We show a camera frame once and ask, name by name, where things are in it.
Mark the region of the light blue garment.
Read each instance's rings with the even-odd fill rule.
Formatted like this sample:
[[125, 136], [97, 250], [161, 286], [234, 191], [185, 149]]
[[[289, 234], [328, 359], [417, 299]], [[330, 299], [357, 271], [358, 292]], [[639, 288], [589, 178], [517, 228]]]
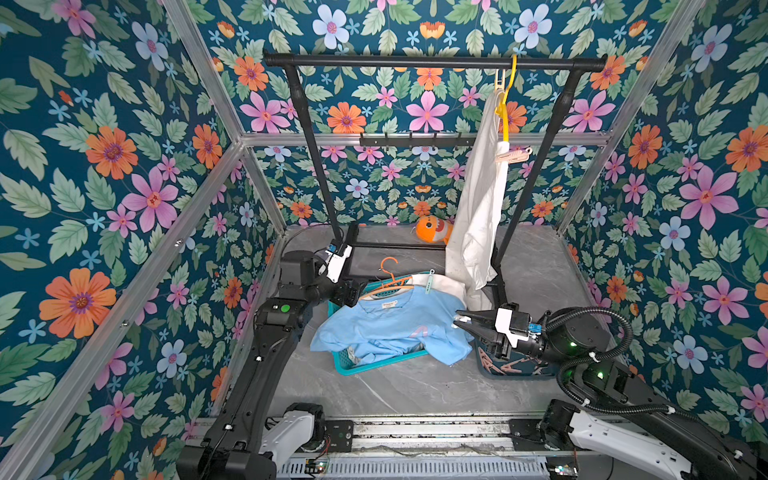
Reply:
[[313, 352], [350, 351], [360, 365], [386, 361], [418, 349], [437, 361], [453, 365], [471, 352], [471, 337], [453, 325], [458, 298], [423, 287], [391, 297], [360, 300], [344, 306], [318, 327], [310, 343]]

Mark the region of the tan orange plastic hanger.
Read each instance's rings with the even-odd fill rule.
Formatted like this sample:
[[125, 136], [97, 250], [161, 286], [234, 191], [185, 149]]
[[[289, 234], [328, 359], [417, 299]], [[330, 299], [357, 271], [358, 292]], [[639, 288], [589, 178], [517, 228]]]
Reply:
[[407, 275], [393, 279], [368, 283], [359, 296], [360, 300], [375, 300], [391, 297], [401, 291], [412, 290], [419, 285], [418, 275]]

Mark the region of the mint green clothespin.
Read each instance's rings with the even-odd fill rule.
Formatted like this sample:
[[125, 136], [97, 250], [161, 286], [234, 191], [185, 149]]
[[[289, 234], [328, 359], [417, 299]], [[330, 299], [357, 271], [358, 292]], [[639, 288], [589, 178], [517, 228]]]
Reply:
[[429, 274], [428, 274], [428, 277], [427, 277], [427, 280], [426, 280], [426, 283], [424, 285], [424, 289], [425, 289], [425, 293], [426, 294], [430, 294], [431, 293], [432, 286], [433, 286], [433, 281], [434, 281], [434, 275], [435, 275], [435, 271], [434, 270], [430, 270]]

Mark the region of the white t-shirt black print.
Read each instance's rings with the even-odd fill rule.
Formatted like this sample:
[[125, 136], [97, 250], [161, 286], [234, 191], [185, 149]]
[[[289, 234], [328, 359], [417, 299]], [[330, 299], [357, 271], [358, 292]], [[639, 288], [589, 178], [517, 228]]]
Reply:
[[496, 108], [502, 98], [503, 91], [496, 89], [485, 102], [446, 247], [446, 276], [464, 285], [464, 300], [470, 310], [492, 307], [483, 288], [496, 276], [491, 259], [508, 172], [507, 165], [496, 161], [500, 124]]

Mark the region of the pink clothespin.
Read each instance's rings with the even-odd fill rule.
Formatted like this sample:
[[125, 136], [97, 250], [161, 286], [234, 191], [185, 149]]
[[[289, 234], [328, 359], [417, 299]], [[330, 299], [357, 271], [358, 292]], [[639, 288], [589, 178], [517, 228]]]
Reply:
[[525, 163], [532, 154], [531, 147], [511, 147], [508, 151], [496, 155], [495, 161], [504, 164]]

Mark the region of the yellow plastic hanger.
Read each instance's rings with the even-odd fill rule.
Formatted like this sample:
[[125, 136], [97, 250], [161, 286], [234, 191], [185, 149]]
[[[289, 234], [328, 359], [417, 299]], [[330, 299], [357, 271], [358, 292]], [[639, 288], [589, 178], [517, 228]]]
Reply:
[[511, 89], [513, 88], [515, 83], [517, 66], [518, 66], [518, 56], [513, 55], [511, 68], [509, 70], [504, 70], [502, 72], [502, 77], [501, 77], [501, 80], [502, 80], [501, 87], [503, 89], [503, 93], [502, 93], [502, 96], [500, 97], [500, 102], [496, 108], [496, 114], [501, 121], [501, 128], [502, 128], [501, 140], [503, 142], [508, 142], [510, 137], [510, 121], [509, 121], [507, 104], [508, 104], [508, 98], [509, 98]]

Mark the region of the beige wooden clothespin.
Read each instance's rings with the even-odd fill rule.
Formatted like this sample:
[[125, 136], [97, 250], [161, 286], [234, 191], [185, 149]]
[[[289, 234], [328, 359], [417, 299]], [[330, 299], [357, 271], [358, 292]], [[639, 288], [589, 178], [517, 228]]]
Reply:
[[503, 90], [505, 88], [505, 69], [497, 69], [494, 73], [494, 89]]

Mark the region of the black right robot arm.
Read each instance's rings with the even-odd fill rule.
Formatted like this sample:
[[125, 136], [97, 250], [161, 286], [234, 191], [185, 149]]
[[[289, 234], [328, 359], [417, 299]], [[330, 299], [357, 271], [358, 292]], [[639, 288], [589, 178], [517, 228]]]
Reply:
[[630, 322], [603, 307], [548, 311], [539, 320], [515, 304], [459, 310], [456, 327], [496, 359], [513, 353], [557, 367], [565, 400], [551, 401], [541, 440], [617, 459], [659, 479], [764, 479], [767, 459], [656, 394], [621, 363], [634, 334]]

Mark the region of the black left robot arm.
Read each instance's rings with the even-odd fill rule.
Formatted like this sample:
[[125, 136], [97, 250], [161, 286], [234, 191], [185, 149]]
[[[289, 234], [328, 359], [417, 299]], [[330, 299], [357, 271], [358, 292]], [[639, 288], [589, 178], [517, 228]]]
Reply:
[[273, 296], [256, 310], [248, 357], [221, 413], [201, 443], [186, 446], [176, 463], [181, 479], [274, 479], [302, 446], [322, 438], [321, 407], [294, 407], [265, 427], [283, 371], [316, 306], [352, 306], [361, 282], [349, 274], [350, 246], [320, 255], [286, 253]]

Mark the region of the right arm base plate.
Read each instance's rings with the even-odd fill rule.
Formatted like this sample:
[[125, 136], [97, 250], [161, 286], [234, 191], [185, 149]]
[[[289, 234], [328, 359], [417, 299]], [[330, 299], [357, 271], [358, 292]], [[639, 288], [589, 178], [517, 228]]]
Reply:
[[574, 448], [568, 433], [553, 428], [543, 420], [511, 419], [507, 422], [508, 437], [513, 446], [520, 451], [570, 451]]

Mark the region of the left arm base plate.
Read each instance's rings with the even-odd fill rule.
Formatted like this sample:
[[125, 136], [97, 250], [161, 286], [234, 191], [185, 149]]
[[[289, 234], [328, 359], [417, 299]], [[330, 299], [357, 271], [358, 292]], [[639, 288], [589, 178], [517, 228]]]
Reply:
[[302, 446], [306, 453], [350, 453], [355, 423], [352, 420], [324, 420], [315, 425], [310, 440]]

